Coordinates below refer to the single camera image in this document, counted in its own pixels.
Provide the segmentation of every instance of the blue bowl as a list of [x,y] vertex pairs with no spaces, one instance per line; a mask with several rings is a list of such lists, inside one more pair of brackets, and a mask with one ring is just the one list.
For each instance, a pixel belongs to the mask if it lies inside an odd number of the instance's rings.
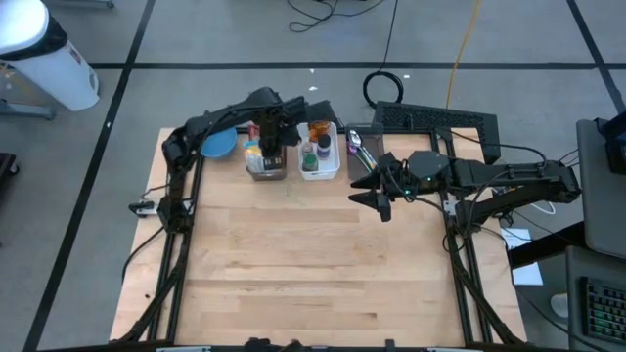
[[227,157],[236,145],[237,129],[233,127],[209,136],[202,143],[200,153],[204,157],[220,159]]

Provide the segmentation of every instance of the white cable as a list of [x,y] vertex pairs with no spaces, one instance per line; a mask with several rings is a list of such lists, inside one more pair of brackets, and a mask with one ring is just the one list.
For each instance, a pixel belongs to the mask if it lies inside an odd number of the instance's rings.
[[552,204],[552,202],[551,201],[546,201],[546,203],[550,206],[550,211],[542,208],[541,206],[539,206],[539,205],[537,205],[535,203],[530,204],[530,206],[534,207],[535,209],[537,209],[537,210],[539,210],[542,213],[547,214],[547,215],[555,215],[555,214],[557,214],[557,210],[555,209],[555,206]]

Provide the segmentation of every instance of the yellow cable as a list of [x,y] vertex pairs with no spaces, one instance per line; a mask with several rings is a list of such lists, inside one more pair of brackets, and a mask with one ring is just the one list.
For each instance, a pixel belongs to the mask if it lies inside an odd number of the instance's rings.
[[452,68],[452,73],[450,74],[450,84],[448,84],[448,99],[446,99],[446,109],[448,109],[448,107],[450,106],[450,97],[452,96],[452,87],[454,86],[454,75],[455,73],[457,73],[457,67],[459,66],[459,62],[461,61],[463,52],[466,50],[466,44],[468,44],[468,39],[470,38],[471,32],[473,31],[473,24],[476,22],[476,18],[478,17],[478,10],[480,9],[481,2],[482,0],[476,0],[475,5],[473,6],[473,14],[471,14],[471,21],[469,21],[469,27],[466,31],[466,36],[465,38],[463,38],[463,44],[461,45],[459,56],[454,62],[454,67]]
[[28,85],[24,81],[22,81],[22,79],[19,76],[14,75],[7,70],[7,65],[8,64],[2,65],[0,63],[0,72],[2,74],[5,74],[9,78],[9,80],[17,83],[20,86],[20,88],[22,88],[22,90],[27,94],[27,96],[33,100],[33,103],[30,103],[30,104],[41,105],[41,102],[39,102],[39,100],[37,99],[37,96],[32,92],[32,90],[28,87]]

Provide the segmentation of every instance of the white trash can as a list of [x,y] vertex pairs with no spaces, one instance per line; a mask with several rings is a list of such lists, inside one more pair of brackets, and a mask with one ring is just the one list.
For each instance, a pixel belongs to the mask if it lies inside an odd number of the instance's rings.
[[0,0],[0,61],[69,110],[91,108],[100,99],[98,75],[40,0]]

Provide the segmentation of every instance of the wooden tabletop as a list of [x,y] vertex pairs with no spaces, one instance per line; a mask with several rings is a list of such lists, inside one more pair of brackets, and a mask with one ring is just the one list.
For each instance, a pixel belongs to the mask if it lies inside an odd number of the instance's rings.
[[[473,129],[456,131],[477,138]],[[170,132],[160,131],[148,187],[165,183],[159,146]],[[382,223],[373,209],[348,200],[361,191],[349,187],[340,140],[341,169],[331,181],[304,181],[296,148],[288,148],[283,181],[252,181],[241,143],[230,159],[204,163],[177,344],[242,345],[255,336],[277,344],[296,338],[305,345],[383,346],[393,338],[402,347],[464,345],[441,213],[398,200],[391,222]],[[457,157],[482,160],[480,145],[460,138],[454,144]],[[430,150],[430,139],[385,135],[384,147],[400,159]],[[140,219],[133,248],[159,227],[156,217]],[[485,227],[500,231],[495,220]],[[112,338],[126,333],[154,296],[164,238],[130,264]],[[487,300],[525,339],[502,240],[488,232],[473,239]],[[166,302],[162,322],[168,311]]]

